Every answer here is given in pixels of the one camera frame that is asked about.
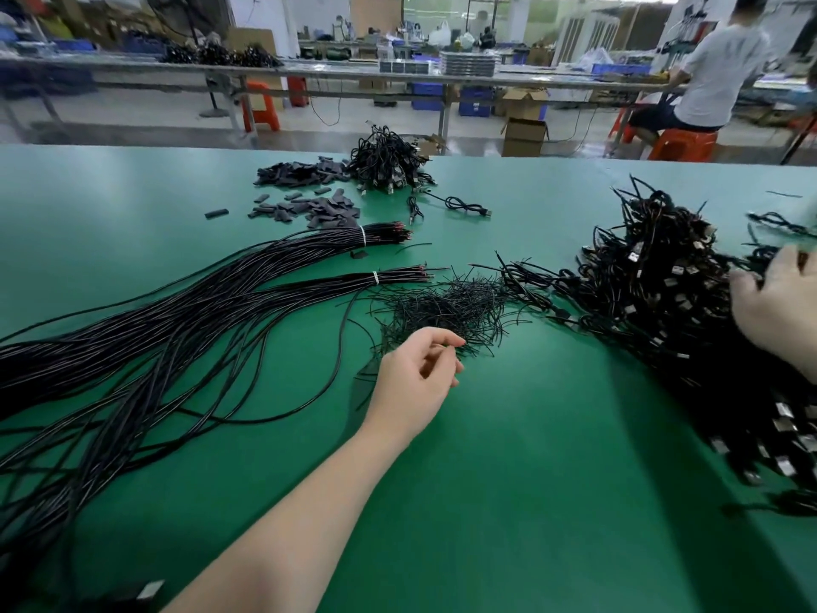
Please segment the person's left forearm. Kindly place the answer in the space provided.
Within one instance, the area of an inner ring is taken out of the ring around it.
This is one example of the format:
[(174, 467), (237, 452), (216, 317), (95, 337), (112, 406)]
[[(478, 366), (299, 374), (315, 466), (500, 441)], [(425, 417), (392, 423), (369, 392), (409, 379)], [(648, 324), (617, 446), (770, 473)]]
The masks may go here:
[(161, 613), (315, 613), (377, 484), (423, 427), (371, 412)]

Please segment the pile of black flat sleeves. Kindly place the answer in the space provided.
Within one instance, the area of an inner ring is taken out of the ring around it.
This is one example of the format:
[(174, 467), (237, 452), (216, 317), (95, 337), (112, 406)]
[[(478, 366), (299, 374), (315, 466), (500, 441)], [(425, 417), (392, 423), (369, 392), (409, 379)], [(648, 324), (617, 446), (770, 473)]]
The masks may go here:
[(358, 227), (360, 209), (346, 196), (341, 184), (351, 181), (349, 161), (319, 156), (315, 163), (281, 162), (257, 170), (255, 186), (284, 189), (280, 200), (262, 194), (253, 201), (249, 219), (265, 216), (292, 223), (298, 216), (308, 229)]

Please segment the stack of grey trays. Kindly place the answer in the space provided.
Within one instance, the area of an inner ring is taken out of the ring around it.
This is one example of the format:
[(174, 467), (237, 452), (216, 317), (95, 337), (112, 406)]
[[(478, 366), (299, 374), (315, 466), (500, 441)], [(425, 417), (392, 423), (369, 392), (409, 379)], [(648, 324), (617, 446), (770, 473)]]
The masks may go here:
[(494, 50), (442, 51), (439, 71), (447, 77), (493, 77), (500, 62)]

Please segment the black standing fan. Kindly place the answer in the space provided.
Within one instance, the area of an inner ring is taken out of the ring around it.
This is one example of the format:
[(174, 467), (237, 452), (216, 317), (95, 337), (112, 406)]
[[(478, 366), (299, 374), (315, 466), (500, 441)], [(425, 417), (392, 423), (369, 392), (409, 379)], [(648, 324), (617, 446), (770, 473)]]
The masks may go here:
[(226, 0), (145, 0), (148, 8), (180, 45), (226, 43), (230, 12)]

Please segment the person's right hand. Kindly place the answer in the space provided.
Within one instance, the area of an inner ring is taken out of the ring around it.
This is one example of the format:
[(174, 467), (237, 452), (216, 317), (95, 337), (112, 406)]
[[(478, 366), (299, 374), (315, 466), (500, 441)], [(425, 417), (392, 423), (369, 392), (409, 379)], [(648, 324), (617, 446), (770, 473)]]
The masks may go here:
[(751, 343), (790, 364), (817, 385), (817, 249), (813, 303), (733, 303), (731, 289), (730, 300), (732, 316)]

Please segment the long grey workbench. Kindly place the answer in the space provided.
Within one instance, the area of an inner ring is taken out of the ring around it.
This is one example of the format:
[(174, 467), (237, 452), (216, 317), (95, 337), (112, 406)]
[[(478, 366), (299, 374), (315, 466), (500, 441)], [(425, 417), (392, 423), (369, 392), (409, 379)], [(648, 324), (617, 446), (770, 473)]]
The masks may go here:
[[(98, 87), (105, 89), (131, 90), (163, 93), (209, 93), (223, 94), (228, 101), (247, 99), (253, 92), (247, 88), (247, 81), (264, 81), (270, 87), (258, 91), (273, 97), (289, 97), (288, 88), (273, 88), (273, 79), (304, 77), (320, 81), (360, 81), (378, 80), (387, 83), (437, 83), (444, 86), (444, 111), (450, 104), (460, 101), (460, 96), (449, 95), (451, 86), (492, 86), (500, 88), (546, 88), (580, 92), (620, 92), (640, 94), (642, 92), (681, 95), (685, 87), (667, 93), (668, 83), (659, 83), (651, 77), (635, 81), (623, 77), (622, 81), (612, 81), (610, 77), (588, 74), (554, 73), (525, 66), (501, 65), (493, 77), (447, 77), (440, 74), (439, 66), (429, 68), (428, 73), (384, 72), (386, 67), (395, 69), (397, 62), (344, 61), (321, 63), (314, 60), (286, 60), (282, 67), (273, 69), (250, 69), (240, 67), (210, 67), (197, 64), (171, 64), (149, 60), (146, 57), (113, 54), (55, 54), (46, 57), (0, 55), (0, 69), (17, 69), (27, 72), (30, 85), (37, 88), (47, 101), (45, 86), (51, 81), (49, 70), (89, 71)], [(309, 96), (343, 99), (373, 99), (382, 96), (389, 100), (412, 100), (412, 95), (377, 92), (321, 92), (308, 89)]]

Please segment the person's left hand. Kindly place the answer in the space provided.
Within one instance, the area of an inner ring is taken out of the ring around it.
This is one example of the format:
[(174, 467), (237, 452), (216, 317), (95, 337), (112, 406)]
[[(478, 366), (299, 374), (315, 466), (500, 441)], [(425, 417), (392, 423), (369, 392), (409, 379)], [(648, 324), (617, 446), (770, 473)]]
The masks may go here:
[(421, 377), (414, 360), (414, 332), (383, 356), (377, 374), (363, 426), (406, 447), (434, 419), (452, 387)]

